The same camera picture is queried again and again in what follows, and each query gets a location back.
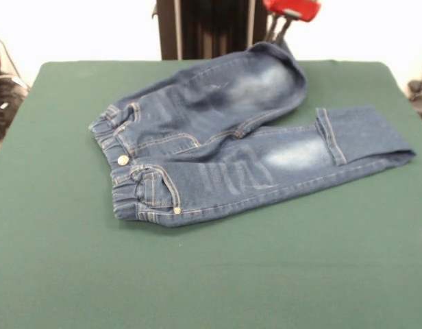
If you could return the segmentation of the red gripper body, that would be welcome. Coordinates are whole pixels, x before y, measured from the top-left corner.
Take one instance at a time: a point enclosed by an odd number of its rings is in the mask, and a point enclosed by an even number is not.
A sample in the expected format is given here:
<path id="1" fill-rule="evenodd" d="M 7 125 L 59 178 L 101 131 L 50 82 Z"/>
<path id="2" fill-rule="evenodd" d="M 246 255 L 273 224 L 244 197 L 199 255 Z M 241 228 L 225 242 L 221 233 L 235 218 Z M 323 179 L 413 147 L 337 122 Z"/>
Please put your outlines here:
<path id="1" fill-rule="evenodd" d="M 264 7 L 278 16 L 311 22 L 321 9 L 320 1 L 312 0 L 264 0 Z"/>

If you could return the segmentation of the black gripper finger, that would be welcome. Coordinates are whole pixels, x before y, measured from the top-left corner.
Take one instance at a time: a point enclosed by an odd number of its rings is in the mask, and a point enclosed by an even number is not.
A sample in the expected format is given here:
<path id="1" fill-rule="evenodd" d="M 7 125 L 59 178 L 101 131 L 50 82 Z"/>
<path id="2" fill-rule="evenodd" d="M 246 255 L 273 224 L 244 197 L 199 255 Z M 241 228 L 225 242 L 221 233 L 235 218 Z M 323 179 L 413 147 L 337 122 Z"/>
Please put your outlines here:
<path id="1" fill-rule="evenodd" d="M 275 32 L 275 28 L 277 26 L 277 20 L 278 20 L 279 16 L 276 13 L 273 13 L 271 16 L 271 24 L 269 26 L 269 28 L 266 31 L 265 37 L 264 37 L 264 41 L 265 42 L 271 42 L 273 39 L 273 35 Z"/>
<path id="2" fill-rule="evenodd" d="M 289 16 L 285 16 L 285 23 L 282 26 L 280 32 L 275 37 L 275 44 L 279 45 L 284 41 L 284 36 L 292 23 L 292 19 Z"/>

